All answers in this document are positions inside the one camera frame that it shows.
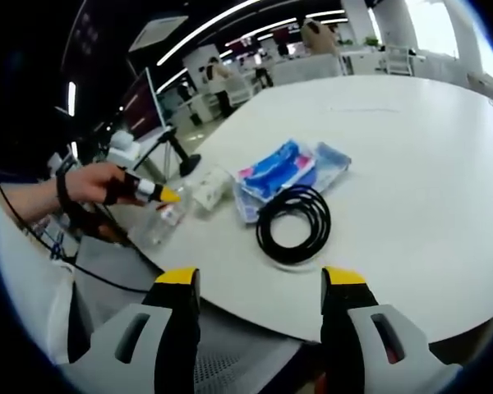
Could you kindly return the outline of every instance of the desk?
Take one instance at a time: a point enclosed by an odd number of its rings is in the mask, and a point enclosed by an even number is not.
[[[209,218],[188,215],[162,249],[143,251],[163,269],[199,267],[202,297],[304,340],[320,340],[325,264],[358,271],[376,299],[394,305],[429,342],[493,317],[493,107],[487,98],[402,76],[267,89],[199,147],[203,160],[191,180],[216,163],[236,172],[288,138],[323,140],[352,158],[346,176],[325,194],[333,221],[329,241],[302,270],[276,268],[232,202]],[[306,228],[276,226],[275,237],[295,239]]]

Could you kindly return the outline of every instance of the human hand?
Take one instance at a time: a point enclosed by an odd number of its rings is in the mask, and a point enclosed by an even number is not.
[[[66,188],[71,200],[102,204],[111,181],[124,182],[124,171],[113,163],[94,163],[66,174]],[[117,204],[144,205],[132,196],[117,198]]]

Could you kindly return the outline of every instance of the black cord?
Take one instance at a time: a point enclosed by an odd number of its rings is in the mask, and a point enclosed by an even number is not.
[[[43,246],[45,247],[47,250],[49,250],[49,252],[53,252],[53,248],[51,246],[49,246],[48,244],[46,244],[40,237],[38,234],[36,234],[33,229],[31,228],[31,226],[29,224],[27,224],[27,222],[20,216],[20,214],[13,208],[12,204],[11,204],[11,201],[9,201],[8,197],[6,196],[6,193],[3,191],[3,188],[2,186],[0,185],[0,193],[2,194],[2,197],[4,198],[4,200],[6,201],[6,204],[7,206],[9,207],[9,209],[11,210],[11,212],[13,212],[13,214],[15,215],[16,219],[18,220],[18,222]],[[131,288],[131,287],[126,287],[126,286],[123,286],[123,285],[119,285],[115,282],[111,282],[109,281],[108,279],[104,279],[103,277],[100,277],[99,275],[97,275],[96,273],[92,273],[91,271],[88,271],[87,269],[83,268],[83,267],[80,267],[75,263],[75,259],[72,258],[72,257],[68,257],[64,254],[59,254],[58,256],[60,258],[60,260],[66,262],[66,263],[70,263],[71,265],[73,265],[73,267],[75,267],[76,269],[78,269],[79,271],[82,271],[83,273],[85,273],[86,275],[90,275],[91,277],[94,277],[95,279],[101,281],[101,282],[104,282],[106,283],[107,285],[110,285],[110,286],[113,286],[113,287],[116,287],[117,289],[120,289],[120,290],[124,290],[124,291],[131,291],[131,292],[134,292],[134,293],[141,293],[141,294],[147,294],[149,291],[148,290],[141,290],[141,289],[134,289],[134,288]]]
[[[311,234],[300,245],[287,248],[277,244],[271,233],[272,221],[285,213],[301,213],[311,225]],[[310,186],[291,186],[260,209],[256,238],[272,259],[287,265],[300,263],[320,251],[329,239],[330,211],[320,193]]]

